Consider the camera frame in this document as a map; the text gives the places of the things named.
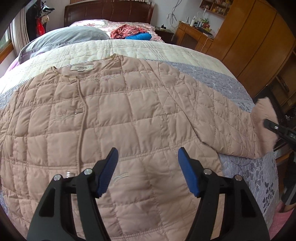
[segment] bedside table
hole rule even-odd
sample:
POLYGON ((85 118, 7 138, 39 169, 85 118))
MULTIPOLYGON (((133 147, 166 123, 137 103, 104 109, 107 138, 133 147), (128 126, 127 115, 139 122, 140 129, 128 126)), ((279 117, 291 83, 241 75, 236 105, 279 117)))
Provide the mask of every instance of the bedside table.
POLYGON ((168 30, 168 29, 160 29, 159 27, 155 27, 155 32, 158 36, 161 37, 161 39, 167 43, 167 44, 170 44, 171 43, 171 40, 172 40, 172 37, 174 35, 174 33, 171 31, 171 30, 168 30))

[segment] pink quilted jacket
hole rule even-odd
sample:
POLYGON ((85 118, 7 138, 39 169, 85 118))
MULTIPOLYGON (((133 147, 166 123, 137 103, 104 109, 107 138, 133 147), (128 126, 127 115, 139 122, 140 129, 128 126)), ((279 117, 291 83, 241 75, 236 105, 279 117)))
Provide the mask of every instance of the pink quilted jacket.
MULTIPOLYGON (((164 63, 113 55, 82 65, 91 66, 39 74, 2 112, 2 189, 24 236, 55 174, 77 175, 116 147, 119 163, 97 201, 112 240, 184 240, 199 200, 187 188, 178 149, 220 175, 217 152, 257 158, 272 150, 276 136, 262 125, 266 117, 276 121, 268 99, 250 114, 164 63)), ((222 208, 221 200, 213 237, 222 208)), ((75 197, 73 213, 83 237, 75 197)))

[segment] window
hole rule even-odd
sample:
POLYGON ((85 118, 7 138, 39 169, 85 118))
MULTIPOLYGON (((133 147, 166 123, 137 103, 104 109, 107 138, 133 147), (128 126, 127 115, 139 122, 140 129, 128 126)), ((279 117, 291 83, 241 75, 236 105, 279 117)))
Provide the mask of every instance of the window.
POLYGON ((0 40, 0 52, 7 47, 7 45, 10 43, 10 34, 9 30, 6 30, 4 36, 0 40))

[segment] gray pillow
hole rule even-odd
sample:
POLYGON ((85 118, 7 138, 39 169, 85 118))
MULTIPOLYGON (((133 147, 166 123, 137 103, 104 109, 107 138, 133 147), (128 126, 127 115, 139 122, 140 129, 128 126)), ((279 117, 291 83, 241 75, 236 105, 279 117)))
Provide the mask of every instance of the gray pillow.
POLYGON ((106 40, 109 36, 90 26, 72 26, 50 31, 28 43, 18 56, 19 64, 52 49, 90 40, 106 40))

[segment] red plaid clothing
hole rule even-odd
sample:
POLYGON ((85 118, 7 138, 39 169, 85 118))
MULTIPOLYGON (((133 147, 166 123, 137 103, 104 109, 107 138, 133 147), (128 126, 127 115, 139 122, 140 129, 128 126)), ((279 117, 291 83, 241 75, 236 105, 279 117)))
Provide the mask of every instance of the red plaid clothing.
POLYGON ((138 33, 147 33, 147 31, 142 28, 138 28, 135 26, 130 26, 130 25, 124 24, 124 25, 118 27, 117 29, 114 29, 110 34, 110 38, 123 39, 127 36, 133 36, 138 33))

